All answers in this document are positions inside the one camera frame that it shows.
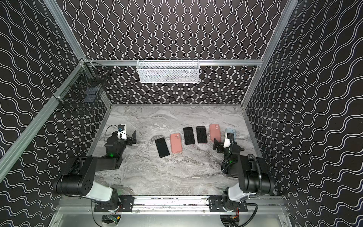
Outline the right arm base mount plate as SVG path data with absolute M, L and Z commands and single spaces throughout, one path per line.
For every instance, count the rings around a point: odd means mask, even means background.
M 230 201 L 223 198 L 222 196 L 210 196 L 206 204 L 209 206 L 210 212 L 247 212 L 247 206 L 236 202 Z

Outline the black phone pink case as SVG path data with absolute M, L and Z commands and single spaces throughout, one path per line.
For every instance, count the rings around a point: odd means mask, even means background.
M 165 138 L 159 138 L 155 140 L 157 151 L 160 158 L 164 158 L 170 155 L 168 146 L 166 144 Z

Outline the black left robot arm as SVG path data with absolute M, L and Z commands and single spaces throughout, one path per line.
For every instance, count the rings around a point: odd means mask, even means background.
M 124 208 L 115 188 L 104 186 L 95 181 L 99 171 L 119 169 L 123 162 L 123 152 L 127 146 L 137 143 L 137 132 L 129 137 L 118 129 L 106 140 L 106 154 L 103 157 L 71 158 L 66 168 L 54 183 L 57 194 L 69 197 L 82 197 L 95 203 L 96 212 L 117 212 Z

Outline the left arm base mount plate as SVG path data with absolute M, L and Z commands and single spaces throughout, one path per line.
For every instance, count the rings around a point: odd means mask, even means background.
M 112 198 L 107 202 L 96 202 L 94 212 L 131 212 L 135 198 L 130 195 L 119 196 L 118 199 Z

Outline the black smartphone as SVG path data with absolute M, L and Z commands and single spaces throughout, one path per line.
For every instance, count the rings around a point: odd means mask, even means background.
M 198 143 L 207 143 L 207 131 L 205 126 L 197 126 L 196 127 L 197 132 L 197 141 Z

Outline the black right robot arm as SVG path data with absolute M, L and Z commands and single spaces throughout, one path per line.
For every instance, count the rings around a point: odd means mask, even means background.
M 223 154 L 221 172 L 226 177 L 236 178 L 238 182 L 227 187 L 221 196 L 222 208 L 225 211 L 236 211 L 240 204 L 251 198 L 274 194 L 274 184 L 267 164 L 263 158 L 253 154 L 241 155 L 244 149 L 233 140 L 227 139 L 224 145 L 217 139 L 213 140 L 213 150 Z

